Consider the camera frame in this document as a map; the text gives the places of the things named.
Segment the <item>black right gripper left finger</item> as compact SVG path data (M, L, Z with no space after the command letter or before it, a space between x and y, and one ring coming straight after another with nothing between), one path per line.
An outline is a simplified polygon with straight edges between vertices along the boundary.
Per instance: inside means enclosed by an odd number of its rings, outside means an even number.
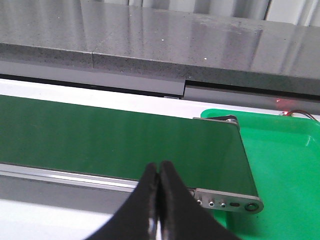
M88 240L155 240L157 235L157 166L149 163L136 188L116 213Z

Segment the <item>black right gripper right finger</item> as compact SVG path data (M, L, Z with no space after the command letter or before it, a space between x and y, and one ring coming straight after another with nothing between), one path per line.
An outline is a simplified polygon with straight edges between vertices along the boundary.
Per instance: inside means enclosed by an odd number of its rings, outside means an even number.
M163 240L238 240L201 207L170 161L159 170L159 219Z

